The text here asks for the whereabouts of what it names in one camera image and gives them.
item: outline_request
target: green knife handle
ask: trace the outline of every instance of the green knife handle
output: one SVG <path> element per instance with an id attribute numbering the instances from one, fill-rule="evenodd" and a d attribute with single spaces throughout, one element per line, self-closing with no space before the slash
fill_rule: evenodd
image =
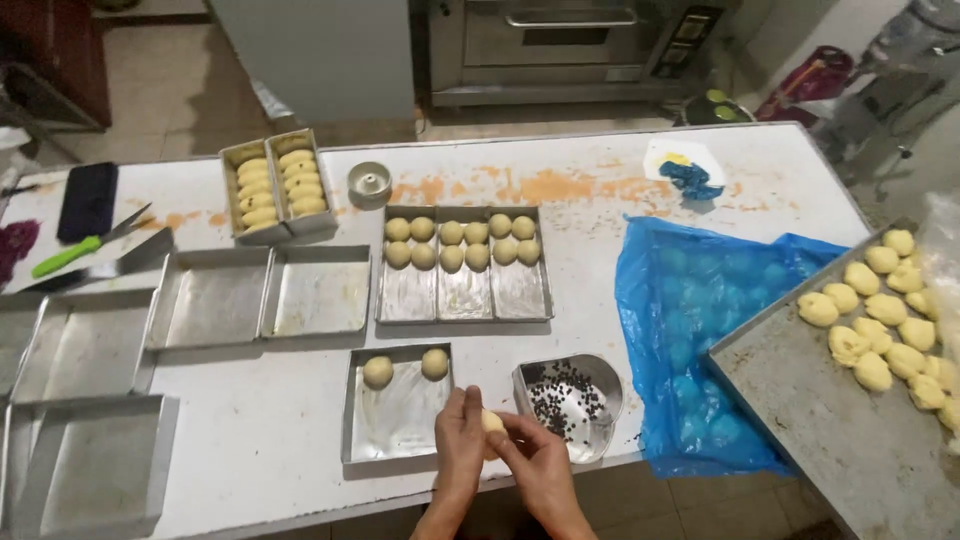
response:
<path id="1" fill-rule="evenodd" d="M 102 245 L 99 236 L 88 236 L 76 246 L 62 251 L 35 266 L 33 271 L 30 272 L 30 275 L 33 276 L 34 279 L 37 279 L 47 274 L 52 274 L 74 260 L 99 250 Z"/>

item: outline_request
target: plastic bag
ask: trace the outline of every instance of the plastic bag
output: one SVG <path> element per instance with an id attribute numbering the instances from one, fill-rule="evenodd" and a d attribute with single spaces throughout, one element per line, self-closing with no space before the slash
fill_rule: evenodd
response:
<path id="1" fill-rule="evenodd" d="M 794 234 L 768 245 L 657 218 L 627 219 L 615 296 L 654 473 L 786 474 L 699 357 L 846 248 Z"/>
<path id="2" fill-rule="evenodd" d="M 960 360 L 960 200 L 955 194 L 928 193 L 926 205 L 929 214 L 917 234 L 919 264 L 936 299 L 943 355 L 956 362 Z M 954 376 L 951 395 L 960 395 L 958 386 Z M 960 430 L 953 436 L 949 447 L 960 454 Z"/>

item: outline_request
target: blue plastic sheet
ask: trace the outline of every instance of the blue plastic sheet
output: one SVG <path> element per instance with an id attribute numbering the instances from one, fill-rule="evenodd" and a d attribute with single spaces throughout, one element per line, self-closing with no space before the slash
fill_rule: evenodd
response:
<path id="1" fill-rule="evenodd" d="M 654 473 L 786 474 L 700 357 L 847 248 L 794 234 L 762 244 L 658 218 L 627 219 L 615 296 Z"/>

